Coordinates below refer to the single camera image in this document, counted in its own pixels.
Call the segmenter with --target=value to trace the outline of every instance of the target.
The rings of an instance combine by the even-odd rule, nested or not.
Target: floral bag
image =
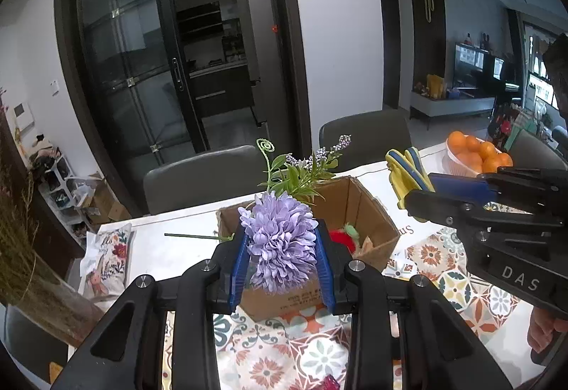
[[[87,241],[87,252],[98,248],[96,257],[87,267],[83,295],[94,302],[109,300],[124,292],[124,274],[132,225],[99,232]]]

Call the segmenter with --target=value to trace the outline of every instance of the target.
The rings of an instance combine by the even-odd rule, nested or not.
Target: metal screw
[[[348,267],[353,271],[363,271],[365,269],[365,262],[360,260],[351,260]]]
[[[211,271],[213,270],[217,264],[211,259],[205,259],[203,261],[203,266],[201,267],[202,271]]]
[[[416,284],[419,288],[423,288],[425,285],[428,284],[430,280],[426,278],[424,275],[415,275],[413,276],[413,283]]]
[[[136,278],[135,283],[139,288],[147,288],[152,284],[152,277],[150,275],[140,275]]]

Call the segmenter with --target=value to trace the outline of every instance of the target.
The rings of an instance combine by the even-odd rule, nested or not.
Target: patterned tablecloth
[[[494,210],[514,211],[492,205]],[[428,276],[487,343],[513,312],[519,299],[473,276],[466,270],[463,244],[452,228],[393,254],[383,271],[409,279]],[[171,351],[175,314],[168,314],[164,339],[163,388],[171,389]],[[215,342],[221,386],[224,389],[309,390],[327,374],[345,380],[351,315],[333,316],[324,305],[283,317],[254,322],[237,308],[231,316],[215,315]],[[400,362],[394,362],[394,388],[402,388]]]

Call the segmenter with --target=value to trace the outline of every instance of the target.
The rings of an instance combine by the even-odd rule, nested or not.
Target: printed fabric pouch
[[[81,261],[83,296],[103,310],[124,292],[124,275],[132,224],[117,230],[87,233],[87,249]]]

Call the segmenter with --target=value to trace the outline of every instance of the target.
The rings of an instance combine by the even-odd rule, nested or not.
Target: tv stand
[[[412,92],[410,95],[410,117],[427,118],[430,129],[432,118],[447,116],[472,116],[483,112],[490,112],[493,109],[495,97],[471,98],[464,97],[457,100],[433,100],[423,97],[419,93]]]

